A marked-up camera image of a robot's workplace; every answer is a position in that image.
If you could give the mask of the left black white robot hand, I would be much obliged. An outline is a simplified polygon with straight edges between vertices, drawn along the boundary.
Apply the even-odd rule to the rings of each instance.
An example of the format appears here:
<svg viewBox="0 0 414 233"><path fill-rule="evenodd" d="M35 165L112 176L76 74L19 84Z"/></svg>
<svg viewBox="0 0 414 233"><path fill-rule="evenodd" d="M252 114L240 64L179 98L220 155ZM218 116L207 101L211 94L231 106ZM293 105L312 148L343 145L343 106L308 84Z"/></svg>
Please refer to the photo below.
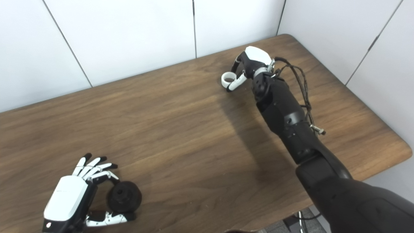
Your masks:
<svg viewBox="0 0 414 233"><path fill-rule="evenodd" d="M70 175L60 178L43 212L43 233L82 233L90 227L106 227L136 219L142 202L139 187L120 181L111 170L117 164L107 157L92 160L89 152L80 158ZM91 211L98 185L110 181L113 187L106 196L108 210Z"/></svg>

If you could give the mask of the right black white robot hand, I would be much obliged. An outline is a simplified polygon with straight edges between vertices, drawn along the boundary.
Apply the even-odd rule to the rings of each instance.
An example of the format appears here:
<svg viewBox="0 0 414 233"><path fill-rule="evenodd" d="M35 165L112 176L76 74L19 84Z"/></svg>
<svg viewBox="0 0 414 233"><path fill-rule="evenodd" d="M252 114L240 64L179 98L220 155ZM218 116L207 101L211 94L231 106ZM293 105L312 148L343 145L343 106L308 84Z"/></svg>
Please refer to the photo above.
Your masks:
<svg viewBox="0 0 414 233"><path fill-rule="evenodd" d="M262 49L248 46L235 59L231 70L223 73L221 84L227 92L234 91L248 79L262 72L273 72L275 61Z"/></svg>

